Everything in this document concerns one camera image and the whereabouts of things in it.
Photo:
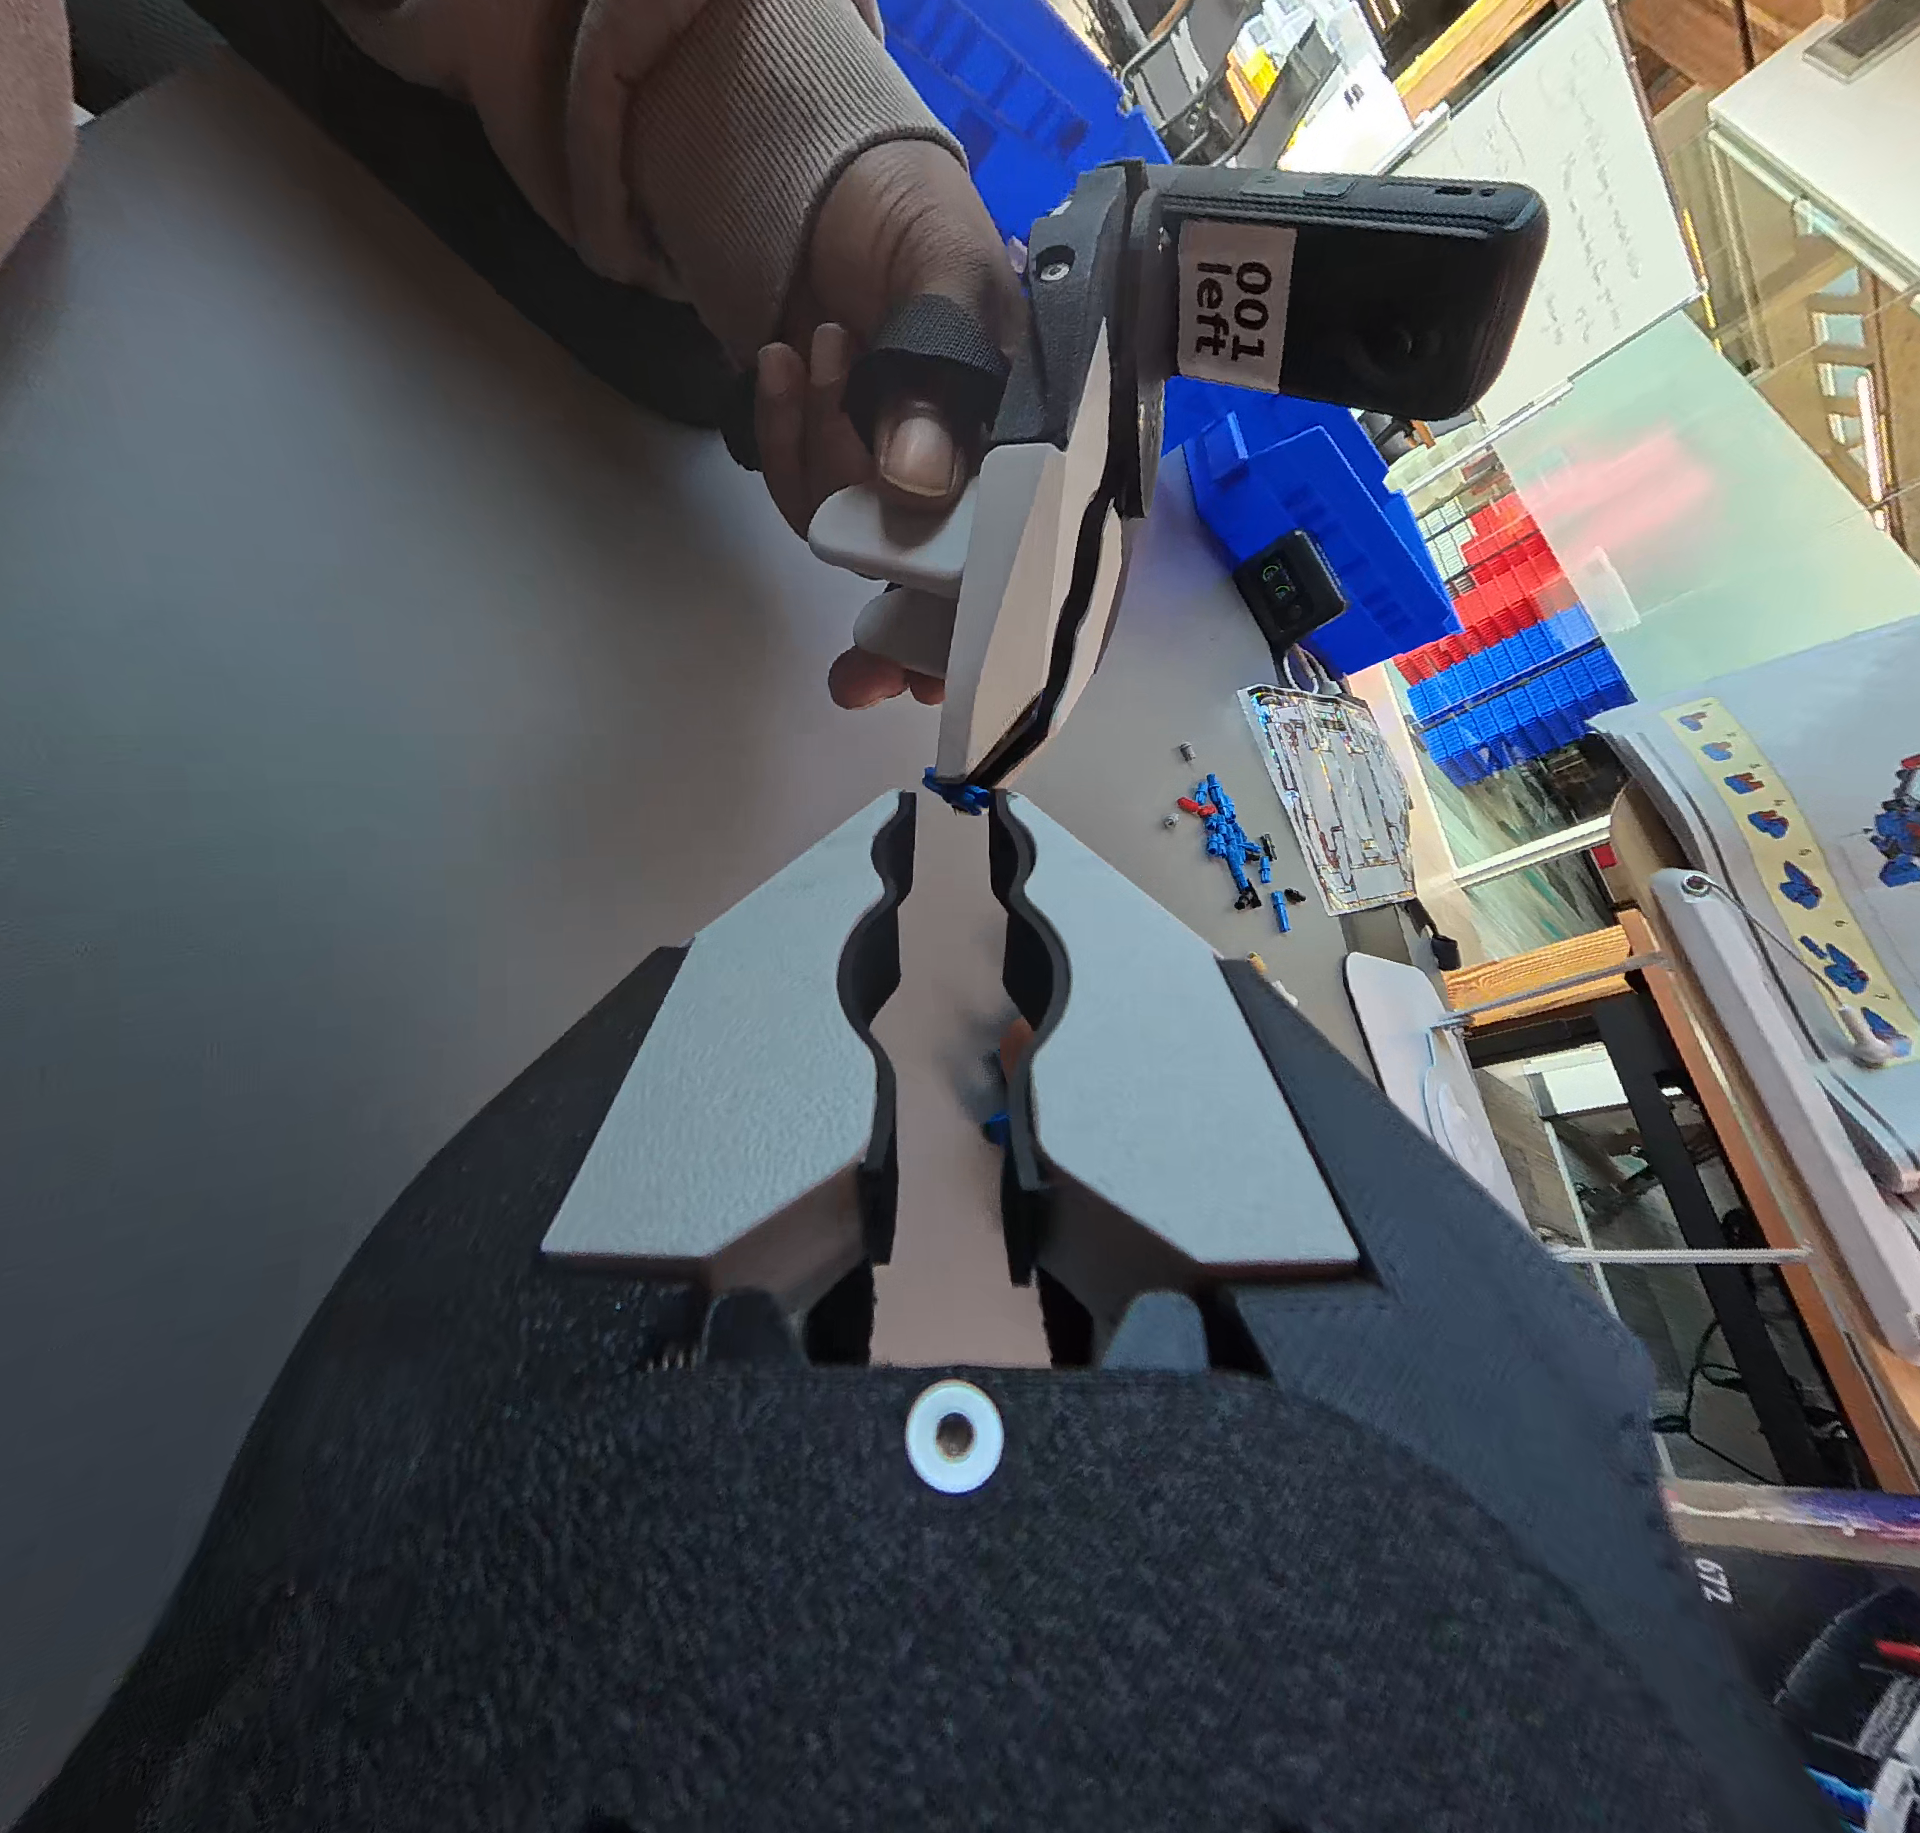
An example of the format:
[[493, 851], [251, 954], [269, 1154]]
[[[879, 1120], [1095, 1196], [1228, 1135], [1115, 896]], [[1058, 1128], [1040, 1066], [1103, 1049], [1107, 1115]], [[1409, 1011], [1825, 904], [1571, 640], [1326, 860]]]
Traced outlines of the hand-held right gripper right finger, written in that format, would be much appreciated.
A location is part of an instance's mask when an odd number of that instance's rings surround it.
[[1051, 1365], [1097, 1365], [1157, 1293], [1329, 1286], [1362, 1253], [1244, 1011], [1280, 1008], [1147, 889], [1020, 794], [989, 805], [1002, 988], [1028, 1040], [1004, 1066], [1001, 1209]]

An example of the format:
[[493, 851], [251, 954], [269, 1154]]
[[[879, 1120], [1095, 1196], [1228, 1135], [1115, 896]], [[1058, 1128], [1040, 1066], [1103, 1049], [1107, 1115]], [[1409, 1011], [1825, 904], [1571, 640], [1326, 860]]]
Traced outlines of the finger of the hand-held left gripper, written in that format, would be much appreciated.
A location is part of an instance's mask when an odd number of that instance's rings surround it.
[[1092, 503], [1058, 577], [1062, 600], [1049, 608], [1040, 645], [1035, 683], [981, 767], [987, 790], [1007, 786], [1020, 769], [1058, 740], [1092, 681], [1112, 640], [1116, 608], [1129, 570], [1131, 523], [1115, 503]]
[[1120, 573], [1107, 478], [1112, 347], [1097, 338], [1065, 447], [994, 447], [973, 483], [937, 779], [1002, 784], [1091, 680]]

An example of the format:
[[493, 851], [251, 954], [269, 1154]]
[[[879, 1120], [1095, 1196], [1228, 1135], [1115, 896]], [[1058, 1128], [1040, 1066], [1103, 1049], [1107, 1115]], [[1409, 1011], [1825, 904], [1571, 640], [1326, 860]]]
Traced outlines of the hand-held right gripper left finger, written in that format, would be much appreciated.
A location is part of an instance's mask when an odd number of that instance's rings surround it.
[[914, 797], [890, 792], [673, 949], [539, 1242], [564, 1267], [760, 1293], [820, 1365], [864, 1365], [899, 1209], [899, 985]]

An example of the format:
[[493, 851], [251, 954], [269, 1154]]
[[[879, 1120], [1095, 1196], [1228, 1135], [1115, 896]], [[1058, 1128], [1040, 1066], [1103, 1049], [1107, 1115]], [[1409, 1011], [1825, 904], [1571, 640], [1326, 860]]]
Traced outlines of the person's left forearm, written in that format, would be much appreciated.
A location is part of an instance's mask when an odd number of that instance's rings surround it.
[[771, 340], [834, 187], [958, 141], [883, 44], [876, 0], [325, 0], [349, 40], [467, 106], [510, 181], [599, 277], [682, 301], [734, 365]]

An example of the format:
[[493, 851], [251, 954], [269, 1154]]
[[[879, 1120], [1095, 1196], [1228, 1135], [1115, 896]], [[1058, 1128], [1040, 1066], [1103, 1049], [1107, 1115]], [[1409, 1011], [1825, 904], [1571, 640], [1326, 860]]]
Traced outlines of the grey desk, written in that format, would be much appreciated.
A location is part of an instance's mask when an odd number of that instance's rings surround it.
[[[480, 1165], [575, 1136], [655, 943], [869, 796], [929, 721], [837, 717], [852, 589], [718, 441], [621, 404], [272, 89], [217, 55], [82, 128], [4, 268], [4, 1828], [134, 1828], [102, 1736], [227, 1465], [324, 1294], [467, 1115], [556, 1038]], [[923, 815], [886, 1351], [1012, 1357], [984, 827]], [[290, 1686], [220, 1677], [166, 1827], [1284, 1828], [1213, 1804], [1147, 1701], [1012, 1729], [1035, 1627], [909, 1702], [879, 1627], [718, 1565], [514, 1744], [456, 1723], [419, 1804], [336, 1781]]]

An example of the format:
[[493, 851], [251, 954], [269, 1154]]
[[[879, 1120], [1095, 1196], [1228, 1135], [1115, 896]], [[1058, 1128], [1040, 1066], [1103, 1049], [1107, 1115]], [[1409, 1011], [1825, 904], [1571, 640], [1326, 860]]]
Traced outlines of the person's left hand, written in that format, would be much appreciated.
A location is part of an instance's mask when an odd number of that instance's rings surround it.
[[912, 390], [883, 406], [869, 447], [841, 409], [876, 328], [923, 296], [969, 306], [1002, 354], [1020, 338], [1014, 263], [973, 181], [932, 141], [891, 141], [825, 195], [779, 336], [756, 354], [756, 453], [794, 537], [850, 485], [876, 483], [899, 510], [937, 516], [966, 487], [974, 449], [946, 402]]

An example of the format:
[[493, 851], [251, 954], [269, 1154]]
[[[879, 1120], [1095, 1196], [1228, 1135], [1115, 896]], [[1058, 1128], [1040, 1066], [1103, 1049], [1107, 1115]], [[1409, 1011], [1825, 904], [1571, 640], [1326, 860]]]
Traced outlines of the black charging dock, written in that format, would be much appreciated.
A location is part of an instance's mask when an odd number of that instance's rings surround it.
[[1305, 530], [1289, 530], [1237, 559], [1230, 579], [1280, 664], [1347, 611], [1319, 542]]

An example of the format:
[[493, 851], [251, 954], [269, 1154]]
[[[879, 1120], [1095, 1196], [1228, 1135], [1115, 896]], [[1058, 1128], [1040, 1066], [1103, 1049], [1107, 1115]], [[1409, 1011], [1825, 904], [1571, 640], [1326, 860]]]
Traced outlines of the whiteboard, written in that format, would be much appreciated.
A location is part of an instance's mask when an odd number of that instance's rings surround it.
[[1544, 202], [1540, 273], [1505, 367], [1475, 406], [1490, 428], [1556, 402], [1703, 292], [1617, 0], [1571, 0], [1470, 99], [1423, 122], [1389, 172], [1521, 184]]

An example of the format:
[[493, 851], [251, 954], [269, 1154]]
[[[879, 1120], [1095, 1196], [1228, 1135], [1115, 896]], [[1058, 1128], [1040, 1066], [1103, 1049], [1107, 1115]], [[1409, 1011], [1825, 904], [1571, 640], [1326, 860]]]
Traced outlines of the long blue plastic bin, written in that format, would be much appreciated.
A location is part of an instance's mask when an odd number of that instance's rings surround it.
[[1163, 447], [1178, 449], [1199, 521], [1228, 570], [1305, 532], [1345, 611], [1307, 643], [1349, 675], [1453, 637], [1462, 625], [1409, 503], [1354, 413], [1251, 389], [1177, 378]]

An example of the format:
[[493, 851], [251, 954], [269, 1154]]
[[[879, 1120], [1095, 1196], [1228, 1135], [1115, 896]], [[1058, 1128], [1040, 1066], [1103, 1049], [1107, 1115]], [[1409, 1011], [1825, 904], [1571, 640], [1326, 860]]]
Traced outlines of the white flat stand base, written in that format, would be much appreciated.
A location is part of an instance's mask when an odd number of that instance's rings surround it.
[[1349, 951], [1341, 976], [1380, 1090], [1521, 1222], [1519, 1189], [1444, 992], [1418, 968], [1364, 951]]

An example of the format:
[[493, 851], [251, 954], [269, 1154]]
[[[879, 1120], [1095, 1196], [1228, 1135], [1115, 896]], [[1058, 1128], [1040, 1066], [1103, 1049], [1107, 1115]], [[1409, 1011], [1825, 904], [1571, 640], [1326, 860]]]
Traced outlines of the pile of small brick pins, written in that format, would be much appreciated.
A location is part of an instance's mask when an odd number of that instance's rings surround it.
[[1163, 827], [1187, 835], [1206, 858], [1213, 885], [1228, 898], [1237, 921], [1262, 917], [1280, 938], [1305, 924], [1305, 858], [1280, 794], [1259, 774], [1193, 767], [1190, 784], [1163, 815]]

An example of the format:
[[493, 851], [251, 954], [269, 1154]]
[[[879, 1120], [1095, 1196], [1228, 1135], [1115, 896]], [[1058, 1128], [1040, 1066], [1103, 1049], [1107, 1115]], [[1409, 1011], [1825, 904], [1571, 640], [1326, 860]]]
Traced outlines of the shiny sticker sheet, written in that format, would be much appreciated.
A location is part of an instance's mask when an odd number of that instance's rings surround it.
[[1371, 709], [1282, 686], [1237, 702], [1325, 910], [1414, 903], [1409, 794]]

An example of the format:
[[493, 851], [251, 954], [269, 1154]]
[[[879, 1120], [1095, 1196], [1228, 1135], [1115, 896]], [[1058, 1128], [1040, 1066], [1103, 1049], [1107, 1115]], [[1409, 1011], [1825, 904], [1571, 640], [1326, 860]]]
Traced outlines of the wooden table with black legs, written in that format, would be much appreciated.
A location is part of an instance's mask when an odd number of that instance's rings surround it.
[[1643, 917], [1444, 988], [1525, 1222], [1649, 1359], [1662, 1470], [1907, 1491], [1806, 1228]]

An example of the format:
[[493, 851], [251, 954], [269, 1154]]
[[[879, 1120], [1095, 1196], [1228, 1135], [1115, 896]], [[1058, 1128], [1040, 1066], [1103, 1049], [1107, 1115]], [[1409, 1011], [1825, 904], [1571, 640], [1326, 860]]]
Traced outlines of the blue bin with square label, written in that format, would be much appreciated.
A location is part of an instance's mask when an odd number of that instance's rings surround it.
[[992, 221], [1024, 236], [1095, 166], [1168, 166], [1115, 74], [1046, 0], [876, 0], [890, 54], [959, 141]]

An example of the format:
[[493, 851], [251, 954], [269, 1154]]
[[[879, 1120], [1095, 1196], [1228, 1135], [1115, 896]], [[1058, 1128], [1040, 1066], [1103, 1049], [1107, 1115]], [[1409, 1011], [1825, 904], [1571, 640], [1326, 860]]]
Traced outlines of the toy car picture box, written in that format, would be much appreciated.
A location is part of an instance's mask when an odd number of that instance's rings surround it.
[[1746, 1675], [1847, 1828], [1917, 1827], [1917, 1498], [1664, 1484]]

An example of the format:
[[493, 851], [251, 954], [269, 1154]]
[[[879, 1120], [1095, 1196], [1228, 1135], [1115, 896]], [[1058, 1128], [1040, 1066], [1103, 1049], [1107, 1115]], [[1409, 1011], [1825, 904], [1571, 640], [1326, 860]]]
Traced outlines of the person's beige hoodie torso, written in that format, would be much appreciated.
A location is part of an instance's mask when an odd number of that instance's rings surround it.
[[65, 0], [1, 0], [1, 257], [56, 198], [76, 146]]

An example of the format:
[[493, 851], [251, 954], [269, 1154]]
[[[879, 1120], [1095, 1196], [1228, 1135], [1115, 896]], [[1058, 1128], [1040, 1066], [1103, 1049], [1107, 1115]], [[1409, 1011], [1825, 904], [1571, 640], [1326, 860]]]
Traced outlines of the wall of coloured storage bins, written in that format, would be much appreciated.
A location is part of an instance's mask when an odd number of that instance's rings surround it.
[[1515, 493], [1420, 518], [1454, 630], [1392, 660], [1408, 725], [1454, 790], [1546, 762], [1634, 702], [1543, 527]]

